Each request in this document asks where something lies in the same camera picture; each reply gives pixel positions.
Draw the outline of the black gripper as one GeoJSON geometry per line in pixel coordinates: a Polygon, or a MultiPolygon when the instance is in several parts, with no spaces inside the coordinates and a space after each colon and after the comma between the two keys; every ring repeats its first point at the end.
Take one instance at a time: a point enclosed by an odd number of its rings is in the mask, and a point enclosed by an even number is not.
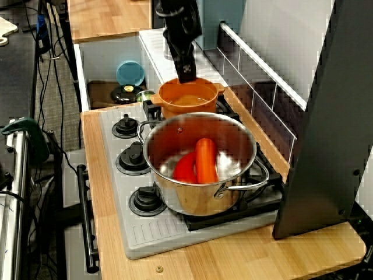
{"type": "Polygon", "coordinates": [[[164,29],[163,37],[165,38],[168,49],[170,50],[170,54],[172,60],[175,65],[175,69],[178,75],[179,83],[187,83],[193,82],[196,80],[196,65],[195,59],[193,56],[193,45],[190,45],[188,53],[178,54],[175,47],[170,41],[168,30],[164,29]]]}

